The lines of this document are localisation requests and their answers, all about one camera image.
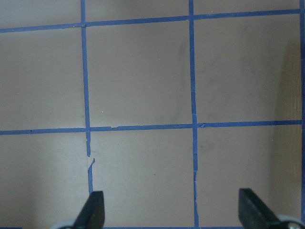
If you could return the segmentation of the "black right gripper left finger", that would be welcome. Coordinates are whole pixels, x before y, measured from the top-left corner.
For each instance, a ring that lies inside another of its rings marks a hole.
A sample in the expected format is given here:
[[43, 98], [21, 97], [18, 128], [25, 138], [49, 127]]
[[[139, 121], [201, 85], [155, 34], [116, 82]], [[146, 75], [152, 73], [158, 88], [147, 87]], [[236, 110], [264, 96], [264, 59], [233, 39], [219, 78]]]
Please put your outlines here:
[[103, 191], [93, 191], [79, 215], [72, 229], [102, 229], [105, 223], [105, 207]]

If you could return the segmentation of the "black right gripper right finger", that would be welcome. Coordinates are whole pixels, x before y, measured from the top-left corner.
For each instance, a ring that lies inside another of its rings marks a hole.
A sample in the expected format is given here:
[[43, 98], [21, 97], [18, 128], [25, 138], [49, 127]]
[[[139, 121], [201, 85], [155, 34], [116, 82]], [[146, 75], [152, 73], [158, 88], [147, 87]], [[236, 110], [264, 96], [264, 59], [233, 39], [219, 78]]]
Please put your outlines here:
[[303, 229], [305, 227], [305, 224], [297, 218], [276, 215], [250, 188], [239, 189], [238, 218], [245, 229]]

